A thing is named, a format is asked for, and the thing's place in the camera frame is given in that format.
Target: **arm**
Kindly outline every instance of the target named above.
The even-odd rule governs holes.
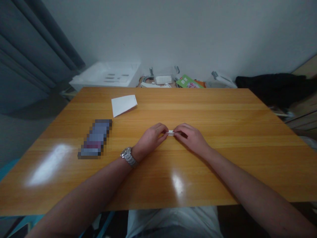
[[[212,149],[200,131],[186,123],[177,126],[187,138],[175,133],[178,140],[205,159],[247,212],[271,236],[316,237],[317,230],[299,211],[274,190]]]
[[[162,132],[168,132],[168,128],[161,123],[146,130],[131,151],[137,162],[166,139],[167,134],[159,137]],[[131,170],[125,159],[117,158],[59,201],[27,237],[78,237],[104,209]]]

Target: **white storage box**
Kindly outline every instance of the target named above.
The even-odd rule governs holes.
[[[137,87],[141,77],[140,63],[97,62],[69,84],[76,89],[83,87]]]

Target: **silver watch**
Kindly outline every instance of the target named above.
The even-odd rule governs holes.
[[[135,167],[137,167],[139,165],[139,163],[136,162],[136,160],[132,157],[131,149],[132,149],[132,147],[125,148],[121,152],[120,157],[124,158],[129,163],[129,165],[131,165],[132,168],[135,168]]]

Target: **green box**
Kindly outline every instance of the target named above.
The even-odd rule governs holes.
[[[186,74],[184,74],[179,80],[177,80],[176,83],[182,88],[204,88],[203,86],[192,80],[190,77],[188,77]]]

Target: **gray curtain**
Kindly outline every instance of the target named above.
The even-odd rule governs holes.
[[[0,113],[46,98],[84,66],[40,0],[0,1]]]

